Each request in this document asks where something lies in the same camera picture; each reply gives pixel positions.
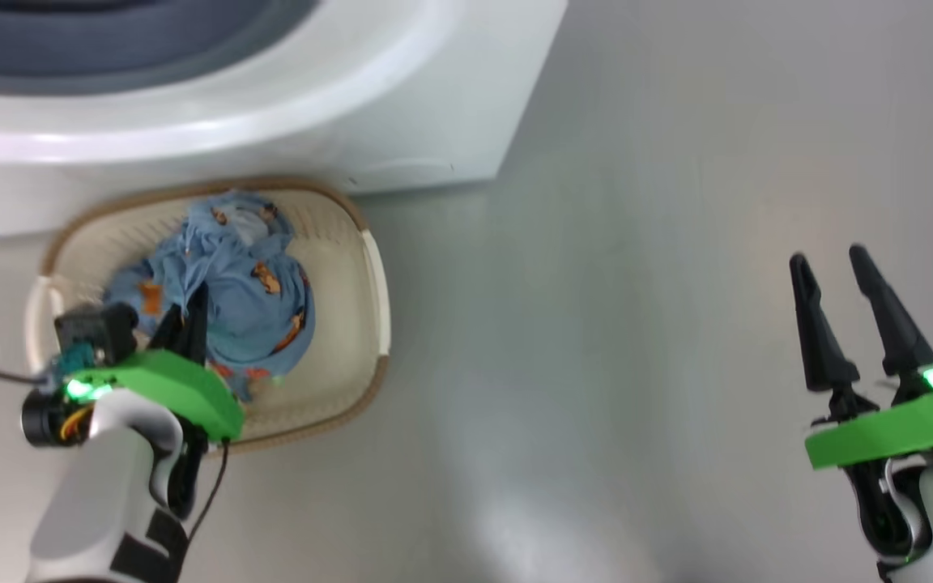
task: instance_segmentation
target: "laundry basket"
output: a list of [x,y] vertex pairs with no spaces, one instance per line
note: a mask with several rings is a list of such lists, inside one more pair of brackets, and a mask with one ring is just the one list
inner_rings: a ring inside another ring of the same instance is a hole
[[296,229],[288,253],[304,266],[316,309],[304,358],[281,381],[252,387],[241,439],[232,451],[270,447],[337,428],[373,401],[391,346],[390,306],[377,242],[347,197],[296,178],[216,181],[166,189],[98,206],[71,222],[49,246],[23,322],[27,359],[40,370],[59,350],[52,320],[177,232],[190,202],[227,189],[269,198]]

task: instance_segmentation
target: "washing machine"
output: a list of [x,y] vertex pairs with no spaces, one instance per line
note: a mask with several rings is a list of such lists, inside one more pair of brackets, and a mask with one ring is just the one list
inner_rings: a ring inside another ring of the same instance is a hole
[[221,177],[496,176],[567,0],[0,0],[0,236]]

